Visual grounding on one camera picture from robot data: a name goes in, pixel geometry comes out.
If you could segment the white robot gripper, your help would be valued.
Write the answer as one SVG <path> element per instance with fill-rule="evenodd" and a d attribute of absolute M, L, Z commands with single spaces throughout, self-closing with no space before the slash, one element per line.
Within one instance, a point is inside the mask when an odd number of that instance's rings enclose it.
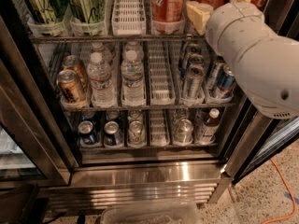
<path fill-rule="evenodd" d="M 263 13 L 251 0 L 230 0 L 214 11 L 209 4 L 187 1 L 187 17 L 199 35 L 227 63 L 251 42 L 277 34 L 264 22 Z"/>

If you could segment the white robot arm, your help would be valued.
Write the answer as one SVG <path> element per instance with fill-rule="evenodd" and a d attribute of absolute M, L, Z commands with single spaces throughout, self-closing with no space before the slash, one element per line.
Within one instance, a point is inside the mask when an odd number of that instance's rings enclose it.
<path fill-rule="evenodd" d="M 299 115 L 299 42 L 276 34 L 256 6 L 235 2 L 217 8 L 205 39 L 261 113 L 273 119 Z"/>

